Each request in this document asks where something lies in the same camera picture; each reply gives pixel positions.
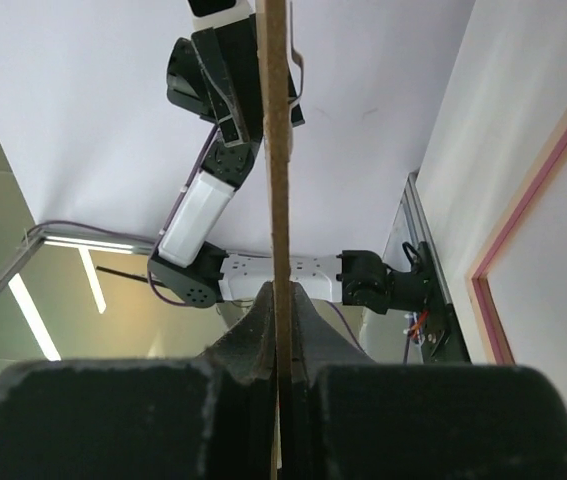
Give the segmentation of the brown cardboard backing board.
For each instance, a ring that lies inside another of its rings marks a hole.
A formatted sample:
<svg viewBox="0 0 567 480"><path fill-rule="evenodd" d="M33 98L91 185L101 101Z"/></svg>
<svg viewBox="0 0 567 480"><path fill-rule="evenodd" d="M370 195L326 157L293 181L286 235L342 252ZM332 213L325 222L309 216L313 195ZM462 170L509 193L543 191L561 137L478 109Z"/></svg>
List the brown cardboard backing board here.
<svg viewBox="0 0 567 480"><path fill-rule="evenodd" d="M263 132L268 161L282 477L294 477L292 307L289 253L290 108L287 3L256 3Z"/></svg>

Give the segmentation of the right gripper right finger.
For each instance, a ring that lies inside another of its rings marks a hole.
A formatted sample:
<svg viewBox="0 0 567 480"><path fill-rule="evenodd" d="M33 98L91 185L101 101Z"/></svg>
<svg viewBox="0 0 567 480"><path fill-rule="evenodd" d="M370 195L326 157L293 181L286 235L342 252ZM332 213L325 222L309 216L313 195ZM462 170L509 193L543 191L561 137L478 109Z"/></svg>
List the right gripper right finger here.
<svg viewBox="0 0 567 480"><path fill-rule="evenodd" d="M567 479L567 408L541 372L382 364L292 285L286 479Z"/></svg>

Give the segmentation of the pink wooden picture frame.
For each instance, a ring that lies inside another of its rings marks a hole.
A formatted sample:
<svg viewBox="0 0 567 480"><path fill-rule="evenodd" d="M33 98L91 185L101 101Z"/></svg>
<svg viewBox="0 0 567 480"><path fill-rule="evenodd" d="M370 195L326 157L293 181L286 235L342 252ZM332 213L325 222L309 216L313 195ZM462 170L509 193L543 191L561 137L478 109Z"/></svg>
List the pink wooden picture frame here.
<svg viewBox="0 0 567 480"><path fill-rule="evenodd" d="M567 163L567 107L470 264L465 281L481 346L490 364L513 365L515 357L494 300L489 275Z"/></svg>

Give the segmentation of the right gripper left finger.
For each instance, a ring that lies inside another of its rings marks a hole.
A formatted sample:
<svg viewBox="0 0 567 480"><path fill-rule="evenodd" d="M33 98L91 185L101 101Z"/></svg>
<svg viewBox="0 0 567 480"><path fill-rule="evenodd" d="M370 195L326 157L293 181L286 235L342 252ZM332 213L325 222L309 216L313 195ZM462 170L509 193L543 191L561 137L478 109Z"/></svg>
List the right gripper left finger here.
<svg viewBox="0 0 567 480"><path fill-rule="evenodd" d="M0 479L269 479L274 295L193 358L29 361L0 374Z"/></svg>

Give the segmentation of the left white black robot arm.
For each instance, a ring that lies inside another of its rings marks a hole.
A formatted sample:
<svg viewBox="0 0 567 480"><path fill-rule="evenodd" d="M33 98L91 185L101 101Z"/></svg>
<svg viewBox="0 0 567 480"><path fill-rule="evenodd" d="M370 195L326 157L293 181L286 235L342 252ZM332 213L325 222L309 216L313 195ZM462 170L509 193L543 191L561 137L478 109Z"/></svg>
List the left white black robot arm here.
<svg viewBox="0 0 567 480"><path fill-rule="evenodd" d="M269 257L230 253L208 242L221 214L251 173L263 141L256 16L251 11L196 14L195 30L176 41L167 98L212 124L148 261L148 274L188 307L206 308L257 295L274 278ZM410 268L397 271L379 255L344 250L294 257L291 279L308 297L365 307L419 311L434 273L424 244L404 243Z"/></svg>

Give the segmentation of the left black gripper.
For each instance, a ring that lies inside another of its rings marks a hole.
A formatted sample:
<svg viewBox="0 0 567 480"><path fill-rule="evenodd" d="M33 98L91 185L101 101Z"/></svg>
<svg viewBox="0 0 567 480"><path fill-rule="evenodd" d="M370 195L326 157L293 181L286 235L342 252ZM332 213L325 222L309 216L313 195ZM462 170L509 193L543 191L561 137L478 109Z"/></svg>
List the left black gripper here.
<svg viewBox="0 0 567 480"><path fill-rule="evenodd" d="M168 100L217 125L226 145L260 143L264 121L305 123L302 86L288 61L303 67L287 14L193 14L167 71Z"/></svg>

